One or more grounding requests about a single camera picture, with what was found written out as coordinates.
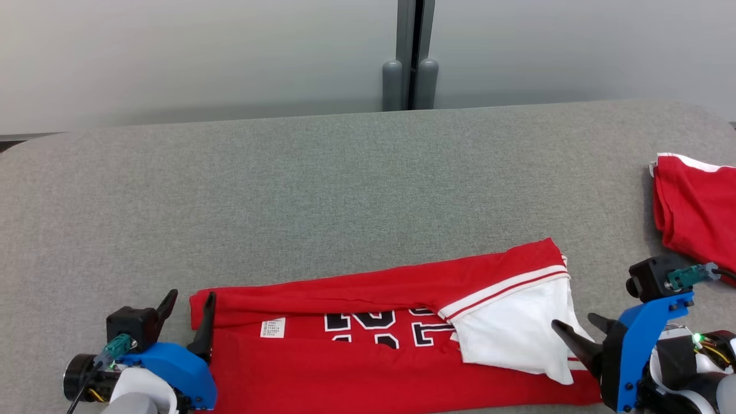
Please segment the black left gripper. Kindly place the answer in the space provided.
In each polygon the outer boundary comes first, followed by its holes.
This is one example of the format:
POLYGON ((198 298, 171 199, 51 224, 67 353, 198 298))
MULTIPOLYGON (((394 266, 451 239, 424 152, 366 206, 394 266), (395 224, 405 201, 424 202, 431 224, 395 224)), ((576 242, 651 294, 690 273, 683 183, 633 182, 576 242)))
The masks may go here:
MULTIPOLYGON (((178 296, 177 289, 171 289, 159 306, 155 309, 154 336, 158 339, 164 322, 170 317, 178 296)), ((215 320, 217 297, 216 293, 209 293, 202 307, 202 319, 195 331, 194 339, 186 346, 187 351, 211 364, 213 329, 215 320)), ((92 354, 77 354, 67 365, 63 376, 63 395, 72 402, 82 386, 79 401, 83 403, 108 403, 116 384, 116 372, 109 365, 96 367, 95 356, 92 354)))

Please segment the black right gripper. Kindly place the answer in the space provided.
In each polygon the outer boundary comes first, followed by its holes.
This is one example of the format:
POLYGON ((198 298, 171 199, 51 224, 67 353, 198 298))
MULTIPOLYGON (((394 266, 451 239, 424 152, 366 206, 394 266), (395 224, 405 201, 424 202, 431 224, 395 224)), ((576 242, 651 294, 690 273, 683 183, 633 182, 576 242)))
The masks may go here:
POLYGON ((600 395, 605 406, 615 412, 629 412, 630 404, 619 401, 623 340, 627 327, 617 319, 597 313, 589 313, 587 320, 605 335, 602 345, 579 335, 563 321, 552 320, 550 325, 581 364, 595 378, 600 378, 600 395))

